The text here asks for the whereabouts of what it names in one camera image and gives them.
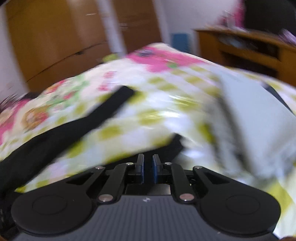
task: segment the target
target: pink fabric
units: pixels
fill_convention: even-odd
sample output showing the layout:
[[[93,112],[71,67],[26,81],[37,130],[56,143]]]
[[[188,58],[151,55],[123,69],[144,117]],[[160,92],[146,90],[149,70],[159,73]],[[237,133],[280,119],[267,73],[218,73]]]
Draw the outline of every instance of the pink fabric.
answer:
[[[2,145],[2,142],[3,142],[3,134],[6,131],[11,130],[13,128],[15,116],[17,112],[29,101],[30,101],[29,99],[24,99],[19,101],[16,104],[16,108],[14,109],[13,114],[3,124],[0,125],[0,145]]]
[[[114,77],[116,71],[108,71],[103,75],[103,78],[106,79],[102,82],[102,84],[97,88],[99,91],[109,91],[110,83],[107,79],[111,79]]]
[[[144,47],[142,50],[150,50],[152,53],[146,56],[140,54],[141,50],[130,53],[127,58],[138,64],[147,64],[147,70],[150,72],[160,72],[174,67],[188,66],[203,62],[202,60],[192,58],[182,53],[172,53],[153,47]]]
[[[238,3],[235,5],[234,9],[230,12],[234,15],[235,26],[244,28],[245,6],[244,6],[243,0],[238,0]],[[226,24],[225,16],[219,17],[218,24],[219,25]]]
[[[45,91],[44,94],[49,94],[52,92],[55,92],[63,83],[65,83],[66,80],[61,80],[55,84],[53,84],[52,86],[48,87]]]

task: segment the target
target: floral blanket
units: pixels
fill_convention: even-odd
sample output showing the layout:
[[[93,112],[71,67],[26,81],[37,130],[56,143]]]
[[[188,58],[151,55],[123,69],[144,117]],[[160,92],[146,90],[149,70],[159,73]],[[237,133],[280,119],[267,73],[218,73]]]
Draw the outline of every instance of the floral blanket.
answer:
[[[85,116],[119,85],[127,85],[137,94],[114,118],[85,135],[17,191],[28,192],[93,166],[155,149],[165,145],[173,133],[185,137],[186,149],[178,157],[183,168],[201,165],[223,173],[215,161],[203,110],[204,103],[219,92],[218,76],[211,72],[213,67],[246,75],[250,81],[267,82],[296,112],[296,89],[287,84],[263,75],[229,70],[157,43],[60,81],[25,103],[15,114],[13,126],[2,134],[0,160],[34,136]],[[296,235],[296,167],[286,178],[269,183],[248,183],[244,174],[237,179],[276,197],[282,214],[275,234]]]

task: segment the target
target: gray fabric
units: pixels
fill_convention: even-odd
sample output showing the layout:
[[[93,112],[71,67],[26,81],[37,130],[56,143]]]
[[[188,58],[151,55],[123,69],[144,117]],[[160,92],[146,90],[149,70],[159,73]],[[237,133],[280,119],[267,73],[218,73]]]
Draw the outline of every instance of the gray fabric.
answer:
[[[244,166],[262,179],[284,175],[296,159],[296,117],[254,80],[212,71],[220,78],[224,105],[214,104],[209,122],[226,172],[239,174]]]
[[[172,196],[122,196],[119,202],[101,205],[83,226],[57,237],[21,233],[14,241],[275,241],[273,234],[232,237],[208,225],[192,205]]]

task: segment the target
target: black device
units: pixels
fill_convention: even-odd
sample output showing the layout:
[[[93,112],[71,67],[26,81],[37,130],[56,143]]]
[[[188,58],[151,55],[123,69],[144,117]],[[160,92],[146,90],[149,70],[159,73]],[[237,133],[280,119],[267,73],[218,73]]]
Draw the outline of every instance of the black device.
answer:
[[[295,0],[245,0],[244,26],[273,34],[296,35]]]
[[[153,180],[139,154],[25,193],[11,209],[21,231],[14,240],[278,240],[281,211],[271,195],[204,167],[183,170],[158,155],[152,163]],[[138,195],[147,181],[150,191]]]

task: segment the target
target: logo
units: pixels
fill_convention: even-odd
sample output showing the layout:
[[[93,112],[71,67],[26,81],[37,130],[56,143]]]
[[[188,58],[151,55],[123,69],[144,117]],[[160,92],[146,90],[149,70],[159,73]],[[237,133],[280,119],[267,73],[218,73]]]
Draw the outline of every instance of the logo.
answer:
[[[146,198],[143,199],[143,202],[150,202],[150,201],[151,201],[151,199],[148,198],[148,197],[146,197]]]

